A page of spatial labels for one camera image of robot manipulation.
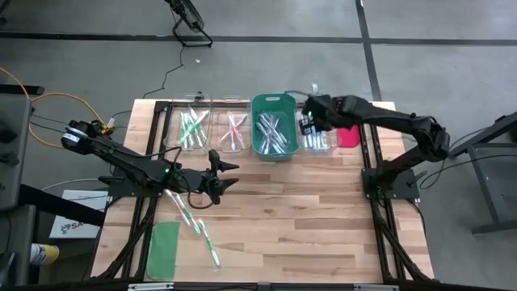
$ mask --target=sticker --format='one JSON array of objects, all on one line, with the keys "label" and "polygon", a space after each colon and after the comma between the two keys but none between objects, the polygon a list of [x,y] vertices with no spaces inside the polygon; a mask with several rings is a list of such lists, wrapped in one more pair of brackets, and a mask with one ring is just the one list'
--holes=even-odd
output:
[{"label": "sticker", "polygon": [[70,139],[71,141],[79,142],[79,137],[73,136],[73,135],[71,135],[70,133],[65,133],[65,134],[63,134],[63,137],[64,137],[64,138],[68,138],[68,139]]}]

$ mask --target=concrete floor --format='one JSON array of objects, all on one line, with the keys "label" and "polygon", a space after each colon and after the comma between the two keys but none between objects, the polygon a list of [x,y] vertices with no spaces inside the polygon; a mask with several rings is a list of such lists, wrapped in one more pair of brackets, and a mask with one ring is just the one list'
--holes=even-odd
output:
[{"label": "concrete floor", "polygon": [[[353,0],[193,2],[207,32],[214,36],[361,36]],[[517,38],[517,2],[511,0],[364,0],[364,7],[372,37]],[[160,0],[17,0],[6,17],[10,22],[4,30],[25,32],[169,35],[173,25]],[[0,65],[26,84],[80,95],[108,118],[158,88],[163,74],[179,63],[180,49],[176,42],[3,39]],[[515,46],[373,45],[372,50],[383,100],[394,101],[404,112],[435,116],[453,141],[517,108]],[[307,91],[316,82],[321,91],[332,95],[372,99],[361,44],[216,43],[213,48],[186,49],[183,64],[167,79],[166,90],[150,97],[171,98],[195,91],[252,97],[287,89]],[[41,101],[36,108],[42,116],[63,121],[94,118],[81,104],[63,98]],[[118,121],[123,124],[127,117]],[[38,132],[46,140],[59,142],[58,133]],[[123,141],[124,130],[114,138]],[[416,171],[432,172],[438,167],[424,163]],[[33,187],[106,173],[108,165],[100,159],[29,139],[23,182]],[[62,189],[55,188],[53,193],[59,195]],[[517,289],[517,231],[476,238],[470,233],[473,227],[490,222],[470,165],[447,171],[421,196],[437,279]],[[48,235],[45,226],[41,239]],[[51,280],[78,278],[82,274],[71,273],[69,266],[85,268],[87,263],[87,255],[67,259],[54,266]]]}]

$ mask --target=wooden table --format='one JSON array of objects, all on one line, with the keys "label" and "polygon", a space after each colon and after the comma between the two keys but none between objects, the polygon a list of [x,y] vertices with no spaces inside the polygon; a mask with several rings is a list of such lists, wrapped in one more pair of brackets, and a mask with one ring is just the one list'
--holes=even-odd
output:
[{"label": "wooden table", "polygon": [[[148,141],[155,101],[136,100],[129,121],[124,145],[141,154]],[[374,104],[394,110],[391,102]],[[170,134],[177,134],[177,121],[174,114]],[[213,132],[217,126],[223,125],[215,122]],[[162,126],[158,128],[159,136]],[[242,133],[249,136],[245,129]],[[379,128],[379,137],[384,158],[395,158],[405,151],[400,133]],[[160,141],[157,138],[156,149]],[[253,150],[221,153],[221,159],[241,166],[221,178],[236,177],[240,182],[226,191],[220,205],[195,210],[194,215],[204,219],[222,269],[214,272],[206,242],[182,223],[174,281],[381,282],[372,211],[360,181],[364,166],[359,146],[334,148],[327,154],[301,150],[288,162],[262,162]],[[179,162],[198,170],[209,165],[207,155],[187,152],[180,155]],[[198,204],[209,201],[204,194],[193,196]],[[134,205],[134,198],[124,198],[107,211],[92,276],[104,271],[126,243]],[[432,277],[420,216],[404,200],[394,200],[393,211],[402,246]],[[181,221],[166,198],[158,203],[154,223],[159,221]],[[390,247],[387,252],[395,276]]]}]

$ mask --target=green plastic bin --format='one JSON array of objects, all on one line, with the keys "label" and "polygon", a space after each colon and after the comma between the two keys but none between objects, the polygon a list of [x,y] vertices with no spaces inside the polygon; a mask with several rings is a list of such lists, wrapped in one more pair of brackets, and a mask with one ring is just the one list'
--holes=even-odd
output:
[{"label": "green plastic bin", "polygon": [[[289,94],[261,94],[251,101],[251,141],[258,158],[266,162],[281,162],[289,160],[298,150],[298,136],[296,134],[296,100]],[[255,125],[259,120],[259,113],[271,113],[280,117],[279,129],[288,140],[285,154],[261,154],[260,143],[264,138],[262,132]]]}]

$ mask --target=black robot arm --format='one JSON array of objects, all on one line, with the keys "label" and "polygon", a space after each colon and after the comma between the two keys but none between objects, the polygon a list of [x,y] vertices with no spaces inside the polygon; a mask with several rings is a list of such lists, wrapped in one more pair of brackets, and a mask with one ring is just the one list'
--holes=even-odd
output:
[{"label": "black robot arm", "polygon": [[67,150],[79,154],[94,154],[122,171],[117,177],[101,177],[101,181],[120,186],[123,196],[159,196],[164,189],[173,192],[206,192],[212,202],[218,205],[229,186],[238,179],[219,179],[217,171],[239,168],[219,159],[215,150],[210,150],[208,158],[211,167],[205,171],[183,169],[176,158],[152,160],[151,155],[140,155],[102,134],[97,121],[70,121],[61,144]]},{"label": "black robot arm", "polygon": [[405,114],[379,108],[354,95],[310,95],[302,110],[305,115],[309,112],[317,131],[349,129],[354,124],[368,123],[408,133],[416,139],[418,145],[413,149],[392,161],[383,161],[378,165],[372,183],[384,190],[392,188],[397,176],[411,167],[424,161],[442,161],[448,156],[450,137],[445,128],[431,116],[416,116],[414,113]]}]

